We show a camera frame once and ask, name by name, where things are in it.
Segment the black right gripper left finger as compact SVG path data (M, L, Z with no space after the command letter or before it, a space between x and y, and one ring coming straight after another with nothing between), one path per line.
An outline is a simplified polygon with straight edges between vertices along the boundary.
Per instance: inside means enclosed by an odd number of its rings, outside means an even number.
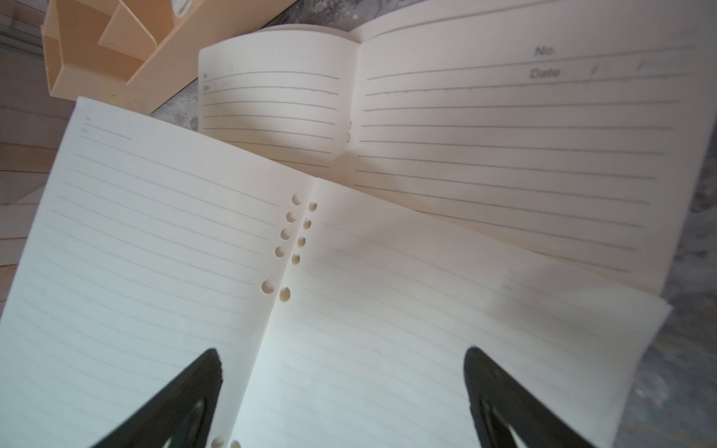
M204 447L222 383L218 351L207 349L94 447Z

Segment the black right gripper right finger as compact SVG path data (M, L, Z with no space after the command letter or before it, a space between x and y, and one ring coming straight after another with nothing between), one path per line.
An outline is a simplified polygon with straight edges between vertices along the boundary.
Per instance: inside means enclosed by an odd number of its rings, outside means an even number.
M590 447L542 402L478 347L467 350L463 377L483 447Z

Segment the cream lined notebook with holes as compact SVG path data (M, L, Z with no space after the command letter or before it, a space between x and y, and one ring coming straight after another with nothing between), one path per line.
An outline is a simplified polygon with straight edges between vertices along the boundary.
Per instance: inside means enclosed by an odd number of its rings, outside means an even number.
M1 444L89 447L203 352L220 447L483 447L477 348L609 447L662 299L81 98L1 317Z

